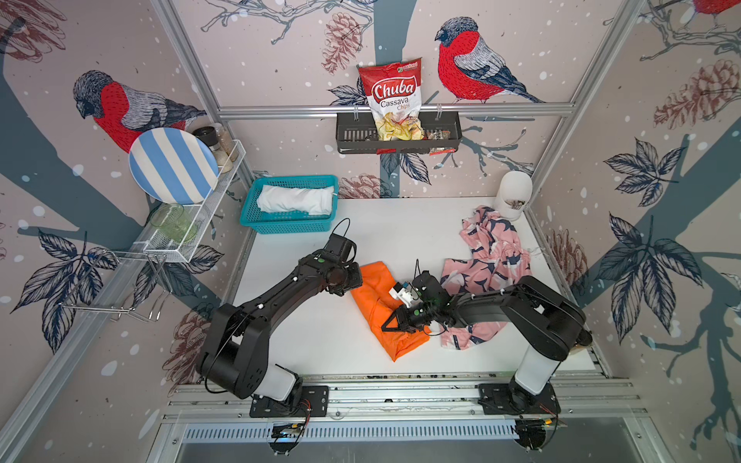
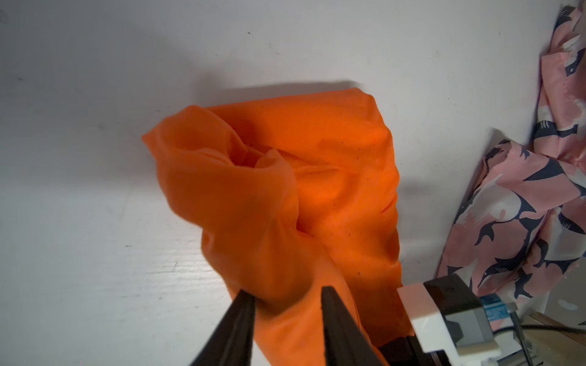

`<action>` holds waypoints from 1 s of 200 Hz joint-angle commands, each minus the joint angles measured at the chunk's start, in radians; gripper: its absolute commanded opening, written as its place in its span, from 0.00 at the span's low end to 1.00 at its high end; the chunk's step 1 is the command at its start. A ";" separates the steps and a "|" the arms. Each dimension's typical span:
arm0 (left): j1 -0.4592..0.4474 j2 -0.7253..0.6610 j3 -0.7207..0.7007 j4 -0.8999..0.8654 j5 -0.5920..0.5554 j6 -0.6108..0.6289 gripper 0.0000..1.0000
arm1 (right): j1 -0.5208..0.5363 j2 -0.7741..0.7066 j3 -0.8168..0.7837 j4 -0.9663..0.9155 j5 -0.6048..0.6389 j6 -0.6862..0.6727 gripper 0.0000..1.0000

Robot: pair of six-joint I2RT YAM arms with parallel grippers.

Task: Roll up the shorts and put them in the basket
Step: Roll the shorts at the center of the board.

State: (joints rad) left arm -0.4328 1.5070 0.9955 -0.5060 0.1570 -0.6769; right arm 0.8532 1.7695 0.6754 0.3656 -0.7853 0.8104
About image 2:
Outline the orange cloth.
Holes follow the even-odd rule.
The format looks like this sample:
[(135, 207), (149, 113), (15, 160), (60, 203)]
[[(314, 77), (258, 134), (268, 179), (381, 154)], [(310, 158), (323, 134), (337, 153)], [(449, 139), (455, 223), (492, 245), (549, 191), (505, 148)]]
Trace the orange cloth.
[(189, 106), (144, 134), (171, 210), (231, 295), (256, 298), (273, 365), (325, 363), (331, 286), (374, 349), (412, 333), (401, 286), (392, 134), (358, 88)]

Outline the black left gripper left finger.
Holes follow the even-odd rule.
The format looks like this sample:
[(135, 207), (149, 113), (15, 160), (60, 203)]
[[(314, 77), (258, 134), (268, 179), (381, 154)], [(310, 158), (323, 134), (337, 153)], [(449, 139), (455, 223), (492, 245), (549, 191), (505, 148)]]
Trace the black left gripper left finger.
[(241, 290), (191, 366), (250, 365), (256, 299)]

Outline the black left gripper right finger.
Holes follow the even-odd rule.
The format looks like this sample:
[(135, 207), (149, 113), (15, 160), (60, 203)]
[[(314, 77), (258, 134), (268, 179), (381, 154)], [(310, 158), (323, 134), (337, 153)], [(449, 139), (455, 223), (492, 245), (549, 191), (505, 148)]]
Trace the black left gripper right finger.
[(336, 290), (323, 287), (320, 298), (326, 365), (382, 365)]

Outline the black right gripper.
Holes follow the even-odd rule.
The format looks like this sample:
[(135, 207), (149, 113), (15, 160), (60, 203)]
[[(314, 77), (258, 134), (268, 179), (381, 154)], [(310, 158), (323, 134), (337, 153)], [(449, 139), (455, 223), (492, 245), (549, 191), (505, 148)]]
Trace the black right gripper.
[(451, 366), (444, 351), (425, 353), (414, 336), (397, 338), (378, 350), (390, 366)]

